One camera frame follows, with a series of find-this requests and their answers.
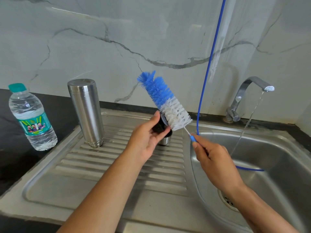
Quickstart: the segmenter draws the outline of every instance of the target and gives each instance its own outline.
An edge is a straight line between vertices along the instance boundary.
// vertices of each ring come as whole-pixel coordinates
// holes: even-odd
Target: water stream
[[[251,117],[249,117],[249,120],[247,121],[247,124],[246,124],[245,128],[243,129],[243,132],[241,133],[238,142],[235,144],[235,147],[234,147],[233,150],[231,151],[230,156],[233,155],[235,149],[237,148],[237,146],[238,146],[238,144],[239,144],[239,142],[240,142],[240,140],[241,140],[241,138],[242,138],[242,136],[243,136],[245,130],[247,129],[249,123],[250,123],[251,120],[252,120],[252,116],[253,116],[253,114],[254,114],[254,112],[255,112],[257,106],[260,104],[260,102],[262,102],[262,100],[263,100],[263,93],[264,93],[264,91],[262,92],[262,94],[261,94],[261,96],[260,96],[260,98],[259,98],[259,100],[258,100],[258,102],[257,102],[257,105],[255,106],[255,108],[254,108],[254,110],[253,110],[253,112],[252,112],[252,114],[251,114]]]

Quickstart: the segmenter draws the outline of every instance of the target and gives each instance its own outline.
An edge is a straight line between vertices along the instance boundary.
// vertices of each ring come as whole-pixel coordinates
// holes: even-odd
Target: hand
[[[132,132],[131,138],[125,148],[126,151],[138,155],[142,164],[144,164],[152,155],[157,143],[164,138],[170,131],[170,127],[167,127],[165,131],[158,134],[153,132],[152,128],[160,120],[160,112],[156,111],[154,116],[146,123],[143,123],[136,127]]]
[[[197,140],[192,143],[196,158],[212,184],[227,196],[243,188],[245,184],[227,149],[198,135],[193,136]]]

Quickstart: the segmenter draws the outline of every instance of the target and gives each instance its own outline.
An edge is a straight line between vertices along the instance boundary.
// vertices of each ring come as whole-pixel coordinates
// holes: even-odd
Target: sink drain
[[[218,195],[222,202],[231,210],[239,212],[239,210],[234,206],[233,202],[220,190],[218,190]]]

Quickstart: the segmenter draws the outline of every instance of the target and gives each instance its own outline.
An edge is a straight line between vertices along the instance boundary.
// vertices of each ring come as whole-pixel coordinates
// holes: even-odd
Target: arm
[[[150,121],[133,131],[125,150],[57,233],[115,232],[143,164],[152,155],[157,143],[170,131],[168,127],[161,134],[152,132],[151,128],[159,119],[157,111]]]
[[[212,182],[235,204],[254,232],[296,233],[296,229],[247,187],[227,149],[194,135],[196,158]]]

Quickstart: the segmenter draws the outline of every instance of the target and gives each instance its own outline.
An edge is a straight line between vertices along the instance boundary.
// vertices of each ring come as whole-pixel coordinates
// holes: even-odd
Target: faucet
[[[235,96],[231,106],[226,109],[227,113],[226,113],[226,117],[224,118],[224,122],[232,123],[232,122],[237,122],[237,121],[239,121],[241,119],[241,117],[236,112],[236,109],[238,108],[239,103],[240,103],[240,101],[241,101],[241,99],[242,99],[242,97],[243,97],[247,87],[251,83],[255,83],[264,92],[273,92],[274,91],[274,86],[271,86],[269,83],[263,81],[259,77],[253,76],[253,77],[247,78],[242,83],[240,88],[238,89],[238,92],[236,93],[236,96]]]

